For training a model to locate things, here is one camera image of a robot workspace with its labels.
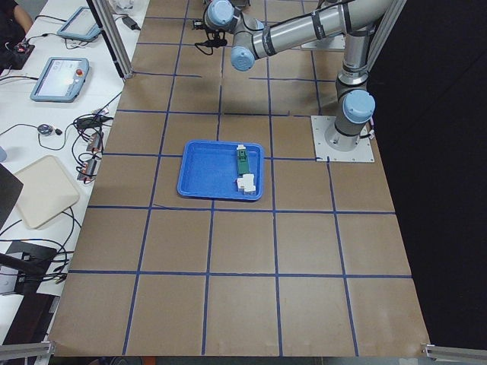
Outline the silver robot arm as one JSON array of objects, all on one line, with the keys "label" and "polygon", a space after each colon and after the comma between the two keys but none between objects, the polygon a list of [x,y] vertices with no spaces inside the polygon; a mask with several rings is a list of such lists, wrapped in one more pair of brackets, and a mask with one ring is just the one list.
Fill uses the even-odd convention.
[{"label": "silver robot arm", "polygon": [[219,38],[230,34],[231,64],[249,71],[259,59],[300,47],[342,52],[337,96],[365,88],[368,74],[387,39],[403,1],[321,1],[307,13],[265,25],[244,14],[241,3],[207,1],[202,27]]}]

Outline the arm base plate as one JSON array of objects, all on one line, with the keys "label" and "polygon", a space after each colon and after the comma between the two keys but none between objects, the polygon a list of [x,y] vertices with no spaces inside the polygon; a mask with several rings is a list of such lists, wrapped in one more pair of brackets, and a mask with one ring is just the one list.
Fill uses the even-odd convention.
[{"label": "arm base plate", "polygon": [[335,116],[311,116],[315,158],[321,162],[373,163],[370,133],[364,125],[358,135],[348,137],[335,129]]},{"label": "arm base plate", "polygon": [[335,37],[327,37],[321,40],[314,40],[301,45],[303,50],[318,50],[326,52],[343,52],[345,50],[345,36],[339,34]]}]

